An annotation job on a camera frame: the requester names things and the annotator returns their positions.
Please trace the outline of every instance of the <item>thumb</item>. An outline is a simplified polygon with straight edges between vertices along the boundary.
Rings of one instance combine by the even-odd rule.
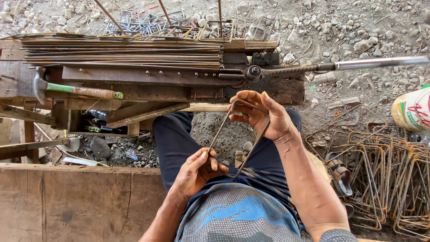
[[[197,158],[195,162],[192,163],[192,166],[195,167],[195,169],[199,169],[203,164],[206,163],[208,160],[208,152],[203,151],[200,157]]]
[[[283,114],[284,107],[271,99],[266,91],[261,94],[261,103],[266,106],[270,113],[276,116],[281,116]]]

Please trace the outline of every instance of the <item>claw hammer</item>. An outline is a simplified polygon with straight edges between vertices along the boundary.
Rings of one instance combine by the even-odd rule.
[[[49,101],[45,95],[46,90],[74,93],[74,94],[86,95],[86,96],[94,96],[101,99],[113,99],[113,98],[122,99],[123,98],[122,92],[115,92],[112,90],[105,90],[105,89],[98,89],[98,88],[73,87],[73,86],[49,83],[46,80],[44,80],[45,72],[46,72],[45,68],[36,67],[36,77],[34,78],[34,81],[33,81],[34,94],[36,95],[37,100],[39,100],[39,102],[42,103],[43,105],[49,104]]]

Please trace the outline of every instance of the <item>man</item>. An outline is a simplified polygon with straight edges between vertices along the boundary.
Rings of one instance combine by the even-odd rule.
[[[192,113],[154,121],[167,196],[140,241],[301,241],[299,220],[314,241],[357,241],[344,207],[302,144],[300,115],[266,92],[240,91],[230,103],[236,99],[270,115],[237,105],[245,115],[231,120],[260,133],[268,118],[270,125],[235,179],[220,171],[234,176],[236,168],[217,163],[216,152],[208,155],[189,135]]]

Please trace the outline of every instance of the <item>gravel ground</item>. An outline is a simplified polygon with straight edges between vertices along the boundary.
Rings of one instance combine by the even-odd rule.
[[[112,16],[119,18],[123,9],[142,11],[157,1],[102,1]],[[0,13],[0,35],[67,31],[85,34],[104,32],[107,16],[92,0],[34,0],[3,1]],[[198,25],[202,18],[217,16],[214,0],[165,1],[167,10],[181,9],[186,18]],[[237,20],[236,34],[252,38],[256,27],[264,29],[265,37],[277,42],[284,65],[303,65],[307,62],[328,63],[370,57],[427,55],[430,36],[430,2],[426,0],[224,0],[223,18]],[[161,14],[158,7],[148,13]],[[256,38],[263,31],[258,31]],[[388,67],[357,71],[337,71],[331,81],[321,80],[319,73],[309,74],[305,84],[305,104],[294,107],[303,118],[302,136],[307,136],[335,118],[335,111],[345,113],[352,106],[329,109],[328,104],[345,98],[358,97],[380,118],[392,121],[393,100],[404,93],[418,90],[429,79],[428,66]],[[344,119],[355,121],[353,111]],[[193,138],[208,146],[224,118],[223,113],[197,113],[193,120]],[[336,130],[364,130],[368,121],[378,118],[361,111],[359,124],[331,127],[312,137],[312,142],[324,142]],[[90,150],[92,137],[83,139],[82,150]],[[253,142],[255,133],[245,124],[228,122],[215,149],[219,158],[234,162],[235,150],[246,141]],[[158,167],[157,149],[151,136],[138,139],[118,139],[109,144],[107,163],[117,166]],[[125,156],[133,148],[138,161]],[[100,159],[98,154],[87,152]],[[401,241],[391,229],[369,232],[354,229],[363,238]]]

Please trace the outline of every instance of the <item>hand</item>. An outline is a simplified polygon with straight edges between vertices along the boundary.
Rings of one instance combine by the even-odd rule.
[[[208,158],[208,149],[201,148],[188,157],[187,161],[181,166],[170,191],[178,192],[184,199],[190,199],[205,186],[210,178],[219,176],[220,171],[228,172],[228,167],[218,163],[214,158],[216,156],[214,149],[211,149],[210,157]]]
[[[273,140],[275,143],[286,142],[290,134],[297,131],[285,108],[271,99],[266,92],[259,94],[255,91],[240,91],[230,99],[230,103],[233,103],[236,99],[242,99],[269,113],[270,125],[264,133],[264,137]],[[262,133],[269,120],[269,117],[261,111],[241,104],[236,104],[234,112],[242,112],[246,115],[232,114],[230,115],[231,120],[248,123],[259,133]]]

